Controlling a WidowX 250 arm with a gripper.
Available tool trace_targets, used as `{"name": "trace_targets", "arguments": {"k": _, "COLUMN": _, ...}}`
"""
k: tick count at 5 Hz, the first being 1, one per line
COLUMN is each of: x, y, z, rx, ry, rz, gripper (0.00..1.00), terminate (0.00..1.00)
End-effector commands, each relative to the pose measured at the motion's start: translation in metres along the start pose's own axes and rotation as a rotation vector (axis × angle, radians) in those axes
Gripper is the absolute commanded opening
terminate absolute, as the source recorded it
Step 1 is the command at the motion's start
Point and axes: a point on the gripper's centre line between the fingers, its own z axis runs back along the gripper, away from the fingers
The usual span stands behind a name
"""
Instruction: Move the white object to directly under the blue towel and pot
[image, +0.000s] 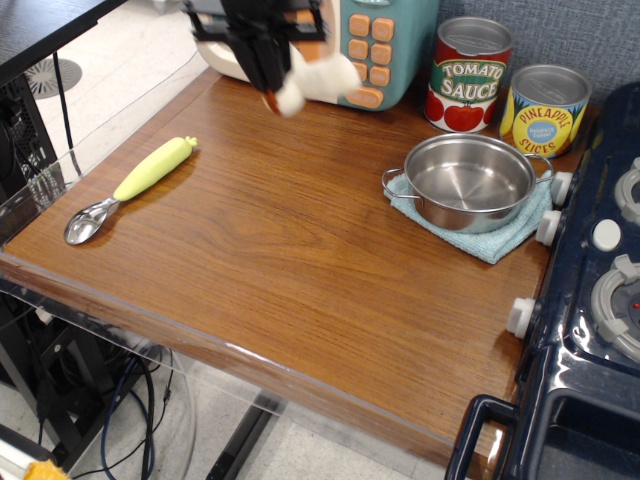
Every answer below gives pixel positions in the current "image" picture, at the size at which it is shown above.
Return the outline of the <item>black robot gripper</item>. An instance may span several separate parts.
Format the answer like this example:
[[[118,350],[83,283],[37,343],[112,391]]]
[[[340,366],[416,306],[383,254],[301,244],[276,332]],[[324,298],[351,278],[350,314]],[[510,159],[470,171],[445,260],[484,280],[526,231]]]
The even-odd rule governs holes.
[[[228,43],[249,83],[280,90],[291,69],[290,42],[325,41],[321,1],[183,1],[194,37]],[[254,41],[254,48],[249,40]]]

